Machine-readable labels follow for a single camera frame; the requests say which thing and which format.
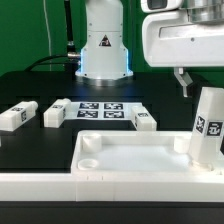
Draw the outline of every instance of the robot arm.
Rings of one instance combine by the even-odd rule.
[[[168,11],[169,2],[179,8],[183,1],[167,0],[167,7],[152,10],[142,0],[143,11]],[[148,15],[142,26],[143,51],[151,67],[173,67],[184,88],[192,83],[186,67],[223,66],[224,4],[223,0],[188,0],[187,9]]]
[[[113,85],[132,77],[128,50],[122,43],[123,6],[120,0],[86,0],[87,43],[81,51],[77,79]]]

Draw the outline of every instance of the black table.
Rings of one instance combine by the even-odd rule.
[[[81,130],[135,130],[131,121],[66,120],[44,128],[43,113],[56,99],[89,102],[142,102],[158,130],[191,130],[202,86],[192,75],[193,97],[184,98],[172,74],[135,74],[116,87],[94,87],[64,72],[11,72],[0,77],[0,113],[35,100],[37,115],[14,132],[0,132],[0,172],[69,173]],[[0,223],[221,223],[223,203],[0,202]]]

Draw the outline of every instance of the green backdrop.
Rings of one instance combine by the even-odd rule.
[[[66,53],[66,28],[63,0],[46,0],[52,38],[52,53]],[[135,72],[171,72],[170,68],[150,68],[143,58],[141,26],[147,14],[140,0],[122,0],[124,6],[124,39],[134,52],[132,70]],[[78,50],[86,43],[86,14],[84,0],[71,0],[74,40]],[[0,1],[0,75],[23,70],[34,61],[48,56],[48,38],[42,0]],[[37,68],[49,70],[48,67]],[[53,70],[63,70],[61,66]],[[224,87],[224,68],[194,68],[216,86]]]

